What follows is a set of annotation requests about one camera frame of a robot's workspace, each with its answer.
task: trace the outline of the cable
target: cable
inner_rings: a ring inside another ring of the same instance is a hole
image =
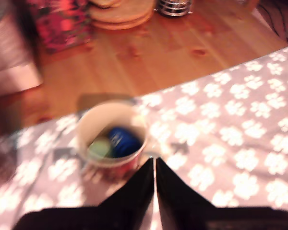
[[[261,8],[263,8],[263,10],[268,14],[269,18],[270,18],[270,21],[271,21],[271,26],[272,26],[272,29],[273,31],[277,34],[277,36],[279,36],[278,32],[276,31],[275,27],[274,27],[274,23],[273,23],[273,20],[272,20],[272,17],[271,17],[271,14],[269,13],[269,11],[261,4],[259,4],[258,6],[260,6]]]
[[[280,9],[279,5],[277,5],[277,3],[276,3],[275,1],[272,1],[272,2],[273,2],[273,4],[276,6],[276,8],[278,9],[280,15],[282,16],[282,22],[283,22],[283,27],[284,27],[284,31],[285,31],[285,36],[286,36],[286,40],[287,40],[287,42],[288,42],[288,37],[287,37],[287,35],[286,35],[287,31],[286,31],[285,17],[284,17],[284,15],[283,15],[283,12],[282,12],[282,10]]]

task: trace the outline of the blue object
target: blue object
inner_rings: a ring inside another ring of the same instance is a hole
[[[110,139],[113,148],[113,156],[115,158],[133,154],[142,146],[142,143],[137,137],[121,127],[113,128],[109,132],[108,138]]]

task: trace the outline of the wooden table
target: wooden table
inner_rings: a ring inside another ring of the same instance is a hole
[[[190,81],[286,45],[233,0],[198,0],[191,15],[166,18],[155,13],[130,30],[95,29],[94,40],[86,45],[53,55],[41,48],[44,84],[1,98],[0,104],[18,110],[19,128],[102,100]]]

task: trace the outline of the cup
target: cup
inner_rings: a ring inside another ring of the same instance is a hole
[[[106,136],[114,127],[130,131],[142,146],[136,152],[120,158],[102,158],[90,152],[88,148],[96,137]],[[122,178],[135,170],[148,141],[148,125],[128,102],[109,101],[90,109],[78,122],[78,153],[88,164],[97,167],[106,177]]]

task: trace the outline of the green object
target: green object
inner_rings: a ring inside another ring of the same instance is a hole
[[[96,138],[89,147],[90,157],[111,157],[111,143],[108,138]]]

